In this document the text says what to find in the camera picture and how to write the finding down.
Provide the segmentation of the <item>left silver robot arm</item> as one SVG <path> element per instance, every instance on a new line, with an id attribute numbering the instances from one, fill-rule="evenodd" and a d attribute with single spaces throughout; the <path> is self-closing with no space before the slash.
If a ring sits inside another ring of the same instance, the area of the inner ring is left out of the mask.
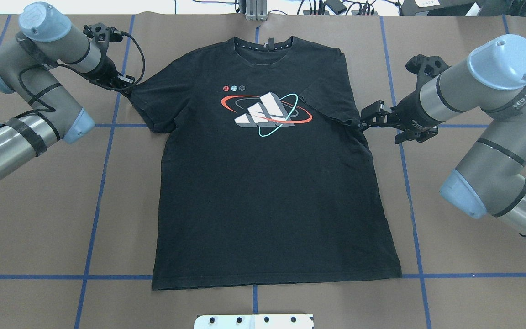
<path id="1" fill-rule="evenodd" d="M 69 69 L 96 87 L 127 95 L 138 83 L 108 57 L 110 43 L 130 33 L 103 23 L 76 27 L 46 2 L 26 6 L 19 31 L 0 46 L 0 92 L 18 94 L 30 110 L 0 125 L 0 181 L 60 140 L 71 144 L 95 122 L 52 74 Z"/>

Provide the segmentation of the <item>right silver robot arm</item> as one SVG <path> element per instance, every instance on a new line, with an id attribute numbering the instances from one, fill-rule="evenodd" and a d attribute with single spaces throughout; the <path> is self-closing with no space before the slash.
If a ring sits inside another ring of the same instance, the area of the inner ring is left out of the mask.
<path id="1" fill-rule="evenodd" d="M 418 54 L 405 68 L 416 75 L 415 91 L 390 108 L 382 101 L 365 107 L 361 131 L 392 127 L 399 130 L 396 144 L 422 143 L 441 123 L 480 108 L 491 123 L 440 194 L 472 218 L 498 218 L 526 240 L 526 38 L 499 36 L 456 65 Z"/>

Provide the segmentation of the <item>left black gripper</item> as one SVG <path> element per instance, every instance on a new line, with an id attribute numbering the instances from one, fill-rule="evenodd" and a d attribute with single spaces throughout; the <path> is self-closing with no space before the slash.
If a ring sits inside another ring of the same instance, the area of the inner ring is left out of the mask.
<path id="1" fill-rule="evenodd" d="M 103 55 L 96 68 L 90 72 L 90 83 L 105 90 L 130 95 L 133 91 L 135 78 L 117 71 L 114 62 L 107 55 Z"/>

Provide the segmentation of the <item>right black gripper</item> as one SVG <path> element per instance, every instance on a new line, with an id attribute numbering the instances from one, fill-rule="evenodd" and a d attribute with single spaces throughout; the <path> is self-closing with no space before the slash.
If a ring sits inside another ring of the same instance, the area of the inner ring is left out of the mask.
<path id="1" fill-rule="evenodd" d="M 383 100 L 378 100 L 361 110 L 359 129 L 364 132 L 370 127 L 395 128 L 400 131 L 395 137 L 395 144 L 409 140 L 422 143 L 438 135 L 438 125 L 423 127 L 408 119 L 401 118 L 400 113 L 400 111 L 387 107 Z"/>

